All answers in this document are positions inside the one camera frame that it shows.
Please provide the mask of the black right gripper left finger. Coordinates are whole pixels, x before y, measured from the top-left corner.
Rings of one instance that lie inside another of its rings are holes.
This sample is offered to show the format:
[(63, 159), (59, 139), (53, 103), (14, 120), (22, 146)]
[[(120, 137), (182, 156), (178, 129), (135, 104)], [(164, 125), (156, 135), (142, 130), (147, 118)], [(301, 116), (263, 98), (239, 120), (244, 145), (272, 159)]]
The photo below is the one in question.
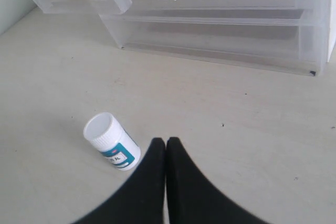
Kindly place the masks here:
[(154, 138), (125, 183), (76, 223), (163, 223), (165, 151), (164, 141)]

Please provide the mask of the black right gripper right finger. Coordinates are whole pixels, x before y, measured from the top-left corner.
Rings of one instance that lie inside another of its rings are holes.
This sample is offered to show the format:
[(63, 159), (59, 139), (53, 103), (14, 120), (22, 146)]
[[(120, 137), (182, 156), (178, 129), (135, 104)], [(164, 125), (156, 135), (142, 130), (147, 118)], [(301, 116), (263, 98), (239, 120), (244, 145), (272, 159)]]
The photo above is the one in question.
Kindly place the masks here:
[(166, 195), (170, 223), (266, 223), (218, 190), (177, 137), (166, 146)]

